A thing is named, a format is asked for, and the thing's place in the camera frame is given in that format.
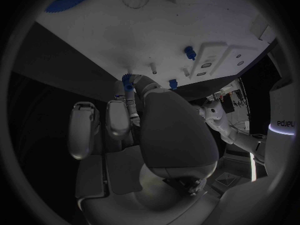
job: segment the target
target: blue knob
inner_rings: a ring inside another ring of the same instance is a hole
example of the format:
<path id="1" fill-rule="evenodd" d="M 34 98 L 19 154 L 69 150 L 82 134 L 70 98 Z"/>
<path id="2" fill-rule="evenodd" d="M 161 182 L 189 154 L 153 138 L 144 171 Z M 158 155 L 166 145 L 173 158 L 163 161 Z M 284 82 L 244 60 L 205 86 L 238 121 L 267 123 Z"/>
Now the blue knob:
<path id="1" fill-rule="evenodd" d="M 125 74 L 122 77 L 122 82 L 123 82 L 123 85 L 124 85 L 124 90 L 127 91 L 127 92 L 130 92 L 130 91 L 132 91 L 134 89 L 134 86 L 129 82 L 130 77 L 131 77 L 130 73 Z"/>
<path id="2" fill-rule="evenodd" d="M 187 56 L 188 59 L 192 59 L 193 61 L 195 61 L 196 53 L 193 50 L 192 46 L 187 46 L 184 49 L 184 52 L 186 53 L 186 56 Z"/>
<path id="3" fill-rule="evenodd" d="M 170 80 L 169 83 L 170 83 L 171 89 L 173 89 L 173 90 L 177 89 L 178 82 L 176 81 L 176 79 Z"/>

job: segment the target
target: blue fastener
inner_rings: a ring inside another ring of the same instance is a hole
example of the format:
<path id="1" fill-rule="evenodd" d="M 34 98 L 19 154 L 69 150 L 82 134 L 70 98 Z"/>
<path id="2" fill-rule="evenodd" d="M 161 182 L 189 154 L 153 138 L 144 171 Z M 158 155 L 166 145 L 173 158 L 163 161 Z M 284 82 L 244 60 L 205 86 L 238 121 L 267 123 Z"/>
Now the blue fastener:
<path id="1" fill-rule="evenodd" d="M 192 59 L 193 61 L 195 61 L 196 53 L 193 50 L 192 46 L 187 46 L 184 49 L 184 52 L 186 53 L 186 56 L 187 56 L 188 59 Z"/>
<path id="2" fill-rule="evenodd" d="M 122 77 L 122 82 L 123 82 L 123 85 L 124 85 L 124 90 L 127 91 L 127 92 L 130 92 L 130 91 L 132 91 L 134 89 L 134 86 L 132 85 L 132 83 L 129 82 L 130 77 L 131 77 L 130 73 L 125 74 Z"/>
<path id="3" fill-rule="evenodd" d="M 177 89 L 178 82 L 176 81 L 176 79 L 170 80 L 169 83 L 170 83 L 171 89 L 173 89 L 173 90 Z"/>

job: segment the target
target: light strip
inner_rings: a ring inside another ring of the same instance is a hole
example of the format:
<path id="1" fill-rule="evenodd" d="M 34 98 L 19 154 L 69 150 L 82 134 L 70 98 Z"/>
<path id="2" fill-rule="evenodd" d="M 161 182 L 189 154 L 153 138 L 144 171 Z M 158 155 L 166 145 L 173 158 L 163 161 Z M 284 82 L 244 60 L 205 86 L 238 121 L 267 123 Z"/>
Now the light strip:
<path id="1" fill-rule="evenodd" d="M 255 167 L 255 161 L 253 160 L 254 156 L 250 152 L 250 160 L 251 160 L 251 181 L 256 181 L 256 167 Z"/>
<path id="2" fill-rule="evenodd" d="M 278 133 L 278 134 L 283 134 L 283 135 L 295 135 L 295 133 L 291 133 L 291 132 L 283 132 L 283 131 L 278 131 L 278 130 L 275 130 L 274 128 L 271 127 L 271 124 L 269 125 L 269 129 L 271 131 L 273 131 L 274 133 Z"/>

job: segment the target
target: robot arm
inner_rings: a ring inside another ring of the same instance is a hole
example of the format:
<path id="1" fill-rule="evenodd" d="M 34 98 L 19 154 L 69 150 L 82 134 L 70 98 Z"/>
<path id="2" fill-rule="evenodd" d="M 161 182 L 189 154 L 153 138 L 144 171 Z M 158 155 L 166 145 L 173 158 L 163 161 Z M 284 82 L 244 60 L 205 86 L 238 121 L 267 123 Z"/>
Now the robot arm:
<path id="1" fill-rule="evenodd" d="M 239 148 L 252 153 L 257 162 L 264 163 L 264 152 L 258 151 L 259 144 L 263 142 L 263 139 L 257 139 L 241 133 L 238 129 L 230 126 L 220 102 L 213 101 L 203 106 L 196 105 L 195 107 L 199 111 L 199 115 L 205 119 L 207 125 L 221 134 L 223 141 L 228 144 L 235 144 Z"/>

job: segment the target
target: vent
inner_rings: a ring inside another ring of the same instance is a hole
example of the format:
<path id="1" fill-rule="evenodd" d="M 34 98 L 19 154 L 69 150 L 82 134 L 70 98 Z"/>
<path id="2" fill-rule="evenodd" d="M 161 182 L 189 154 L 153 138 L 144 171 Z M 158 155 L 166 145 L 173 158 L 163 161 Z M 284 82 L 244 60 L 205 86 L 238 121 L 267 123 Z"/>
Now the vent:
<path id="1" fill-rule="evenodd" d="M 237 177 L 229 172 L 224 172 L 221 176 L 219 176 L 216 181 L 225 185 L 225 186 L 229 186 L 230 184 L 233 183 L 233 181 L 236 179 Z"/>

